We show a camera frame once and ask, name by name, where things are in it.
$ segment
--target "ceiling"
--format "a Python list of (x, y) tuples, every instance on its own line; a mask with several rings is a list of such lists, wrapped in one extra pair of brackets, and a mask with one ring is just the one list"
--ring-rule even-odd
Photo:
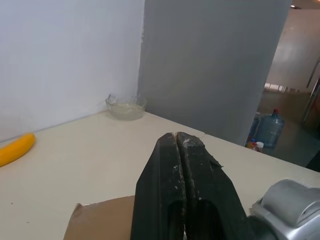
[(292, 0), (292, 5), (302, 9), (320, 9), (320, 0)]

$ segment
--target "yellow banana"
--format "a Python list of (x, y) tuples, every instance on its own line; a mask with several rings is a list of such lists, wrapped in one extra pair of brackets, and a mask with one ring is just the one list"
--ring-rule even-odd
[(0, 167), (7, 165), (25, 155), (36, 142), (33, 133), (26, 133), (17, 140), (0, 148)]

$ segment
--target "glass bowl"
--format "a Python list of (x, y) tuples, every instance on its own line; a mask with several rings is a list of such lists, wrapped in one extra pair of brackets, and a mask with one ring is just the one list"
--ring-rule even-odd
[(141, 96), (110, 94), (105, 102), (113, 117), (126, 121), (142, 118), (147, 106), (147, 100)]

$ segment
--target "blue water bottle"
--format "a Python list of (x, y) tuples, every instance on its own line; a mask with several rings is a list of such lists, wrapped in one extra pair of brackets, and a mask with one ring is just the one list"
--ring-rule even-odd
[(257, 142), (263, 142), (266, 148), (274, 148), (284, 126), (285, 121), (279, 116), (279, 110), (274, 109), (271, 115), (261, 118), (255, 139)]

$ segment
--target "gray column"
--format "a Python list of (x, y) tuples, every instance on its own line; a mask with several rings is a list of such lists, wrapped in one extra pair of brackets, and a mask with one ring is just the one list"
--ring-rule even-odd
[(147, 111), (243, 145), (290, 0), (145, 0)]

